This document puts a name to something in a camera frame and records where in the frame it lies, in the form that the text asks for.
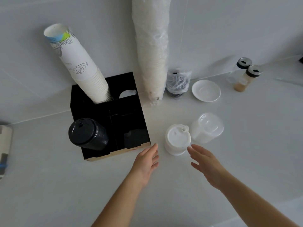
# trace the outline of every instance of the black cup lid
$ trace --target black cup lid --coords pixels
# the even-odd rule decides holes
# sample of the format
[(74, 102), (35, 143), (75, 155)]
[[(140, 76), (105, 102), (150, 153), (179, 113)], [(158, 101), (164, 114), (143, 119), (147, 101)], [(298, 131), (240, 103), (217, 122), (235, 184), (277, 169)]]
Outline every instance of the black cup lid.
[(89, 118), (78, 119), (71, 124), (68, 130), (70, 141), (75, 145), (83, 145), (93, 139), (97, 131), (94, 120)]

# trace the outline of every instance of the spice jar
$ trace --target spice jar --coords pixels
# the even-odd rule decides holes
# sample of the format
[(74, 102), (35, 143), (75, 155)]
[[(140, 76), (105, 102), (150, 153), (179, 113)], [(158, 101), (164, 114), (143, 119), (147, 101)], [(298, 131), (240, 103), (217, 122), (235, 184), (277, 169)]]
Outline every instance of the spice jar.
[(251, 65), (248, 67), (243, 76), (239, 81), (234, 85), (234, 89), (237, 92), (243, 92), (247, 86), (258, 76), (263, 73), (263, 69), (258, 65)]
[(228, 74), (226, 80), (229, 83), (235, 84), (239, 80), (243, 72), (252, 65), (252, 60), (247, 57), (242, 57), (238, 60), (237, 64), (233, 67), (232, 71)]

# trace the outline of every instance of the left hand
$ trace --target left hand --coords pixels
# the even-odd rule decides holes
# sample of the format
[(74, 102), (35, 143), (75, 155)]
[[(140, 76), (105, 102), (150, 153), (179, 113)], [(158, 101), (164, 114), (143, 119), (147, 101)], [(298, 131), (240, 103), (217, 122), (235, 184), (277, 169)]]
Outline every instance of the left hand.
[(140, 152), (131, 168), (129, 175), (135, 175), (145, 187), (149, 181), (150, 175), (159, 165), (158, 144), (154, 144), (150, 148), (146, 148)]

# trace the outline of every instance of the white countertop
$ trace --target white countertop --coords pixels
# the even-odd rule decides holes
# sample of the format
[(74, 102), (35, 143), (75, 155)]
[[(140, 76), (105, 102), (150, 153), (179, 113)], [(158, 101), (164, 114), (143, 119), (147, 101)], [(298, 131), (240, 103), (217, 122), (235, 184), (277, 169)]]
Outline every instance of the white countertop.
[[(166, 129), (190, 125), (200, 114), (222, 118), (224, 132), (206, 145), (241, 181), (272, 203), (303, 195), (303, 65), (293, 60), (264, 66), (264, 74), (238, 93), (224, 75), (208, 78), (221, 87), (212, 103), (190, 91), (175, 100), (165, 94), (156, 107), (140, 96), (151, 141), (159, 144), (160, 165), (139, 197), (131, 226), (210, 226), (236, 212), (186, 152), (164, 149)], [(90, 226), (130, 170), (140, 150), (96, 162), (83, 160), (68, 139), (73, 122), (64, 112), (13, 126), (9, 167), (0, 181), (3, 226)]]

